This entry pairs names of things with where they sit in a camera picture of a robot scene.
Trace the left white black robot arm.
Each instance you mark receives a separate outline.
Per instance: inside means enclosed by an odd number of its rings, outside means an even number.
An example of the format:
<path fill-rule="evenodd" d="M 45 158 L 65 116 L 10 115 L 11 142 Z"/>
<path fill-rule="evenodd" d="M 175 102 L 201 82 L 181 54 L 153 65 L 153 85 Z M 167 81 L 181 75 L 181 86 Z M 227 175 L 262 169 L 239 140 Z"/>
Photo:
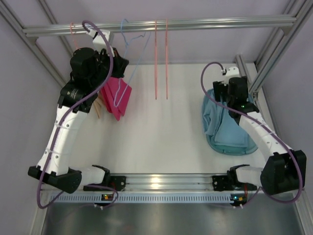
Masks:
<path fill-rule="evenodd" d="M 83 47 L 74 52 L 70 80 L 60 91 L 51 136 L 37 165 L 29 168 L 29 176 L 66 193 L 105 181 L 108 169 L 93 165 L 86 171 L 75 170 L 69 167 L 69 160 L 80 126 L 98 97 L 98 88 L 111 77 L 123 77 L 128 64 L 116 48 L 112 57 L 106 49 Z"/>

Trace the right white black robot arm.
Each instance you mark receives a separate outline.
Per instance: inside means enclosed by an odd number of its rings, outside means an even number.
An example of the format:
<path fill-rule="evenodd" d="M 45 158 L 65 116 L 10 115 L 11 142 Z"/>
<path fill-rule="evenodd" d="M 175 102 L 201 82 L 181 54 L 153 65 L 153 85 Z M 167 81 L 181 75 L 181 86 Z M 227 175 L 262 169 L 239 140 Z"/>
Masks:
<path fill-rule="evenodd" d="M 238 165 L 229 170 L 236 183 L 248 183 L 268 195 L 292 190 L 301 191 L 305 185 L 306 155 L 287 146 L 266 124 L 259 109 L 249 100 L 246 77 L 233 77 L 228 84 L 213 83 L 218 104 L 227 103 L 228 113 L 252 138 L 261 151 L 263 166 Z"/>

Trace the magenta pink trousers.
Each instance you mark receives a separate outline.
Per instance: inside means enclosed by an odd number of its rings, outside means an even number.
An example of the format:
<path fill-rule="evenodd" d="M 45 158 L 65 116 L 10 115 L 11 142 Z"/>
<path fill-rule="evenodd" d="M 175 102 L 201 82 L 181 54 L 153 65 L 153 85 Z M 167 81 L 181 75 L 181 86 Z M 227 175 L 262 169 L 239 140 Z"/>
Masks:
<path fill-rule="evenodd" d="M 113 114 L 117 121 L 125 115 L 131 92 L 131 86 L 122 78 L 114 77 L 111 77 L 100 90 L 107 111 Z"/>

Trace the blue hanger of pink trousers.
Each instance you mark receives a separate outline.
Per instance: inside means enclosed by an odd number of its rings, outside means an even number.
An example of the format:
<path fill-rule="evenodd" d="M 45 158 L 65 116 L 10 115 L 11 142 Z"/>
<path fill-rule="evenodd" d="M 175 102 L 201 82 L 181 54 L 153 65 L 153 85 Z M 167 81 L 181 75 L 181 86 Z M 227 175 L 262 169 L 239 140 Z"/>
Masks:
<path fill-rule="evenodd" d="M 114 96 L 114 106 L 118 107 L 124 94 L 126 93 L 128 84 L 124 82 L 123 78 L 119 78 L 117 82 L 117 90 Z"/>

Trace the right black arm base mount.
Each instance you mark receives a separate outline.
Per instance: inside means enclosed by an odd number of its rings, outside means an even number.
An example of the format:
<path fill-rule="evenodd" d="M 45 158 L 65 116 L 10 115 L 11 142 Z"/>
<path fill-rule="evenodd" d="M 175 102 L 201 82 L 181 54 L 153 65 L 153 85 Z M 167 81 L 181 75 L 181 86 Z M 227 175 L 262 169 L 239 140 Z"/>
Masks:
<path fill-rule="evenodd" d="M 235 182 L 226 175 L 213 175 L 212 187 L 214 191 L 243 190 L 242 184 Z"/>

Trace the light blue trousers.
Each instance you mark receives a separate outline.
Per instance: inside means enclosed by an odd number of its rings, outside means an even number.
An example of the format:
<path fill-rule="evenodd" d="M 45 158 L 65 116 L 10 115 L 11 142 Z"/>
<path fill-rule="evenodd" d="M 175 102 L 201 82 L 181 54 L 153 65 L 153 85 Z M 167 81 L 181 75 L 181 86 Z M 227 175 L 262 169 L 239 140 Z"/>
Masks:
<path fill-rule="evenodd" d="M 214 91 L 208 90 L 211 96 L 203 98 L 201 115 L 203 132 L 208 136 L 209 143 L 214 146 L 248 147 L 248 134 L 229 115 L 228 110 L 215 104 L 212 100 Z"/>

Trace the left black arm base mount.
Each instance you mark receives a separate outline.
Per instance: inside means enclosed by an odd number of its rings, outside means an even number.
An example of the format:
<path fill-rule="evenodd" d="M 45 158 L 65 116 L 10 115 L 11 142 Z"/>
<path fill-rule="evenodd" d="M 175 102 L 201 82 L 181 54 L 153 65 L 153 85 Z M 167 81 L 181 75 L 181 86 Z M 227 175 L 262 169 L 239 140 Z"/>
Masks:
<path fill-rule="evenodd" d="M 83 191 L 106 191 L 112 188 L 116 191 L 123 191 L 126 186 L 126 176 L 110 175 L 105 176 L 102 183 L 87 185 L 83 187 Z"/>

